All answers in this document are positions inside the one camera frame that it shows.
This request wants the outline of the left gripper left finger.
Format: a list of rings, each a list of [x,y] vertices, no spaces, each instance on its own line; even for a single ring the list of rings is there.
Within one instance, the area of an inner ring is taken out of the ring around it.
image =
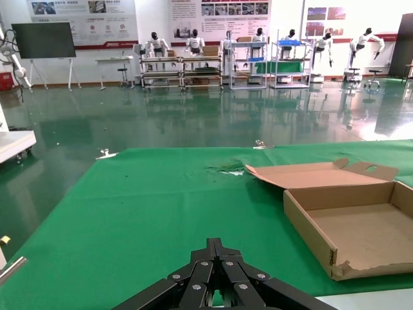
[[[192,251],[190,262],[141,292],[115,306],[115,309],[211,309],[213,307],[216,240]]]

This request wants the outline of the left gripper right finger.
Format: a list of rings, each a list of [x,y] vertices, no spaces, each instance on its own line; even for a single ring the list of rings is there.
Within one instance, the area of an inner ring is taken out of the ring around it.
[[[225,307],[237,309],[333,309],[321,300],[246,263],[240,251],[215,239],[215,282]]]

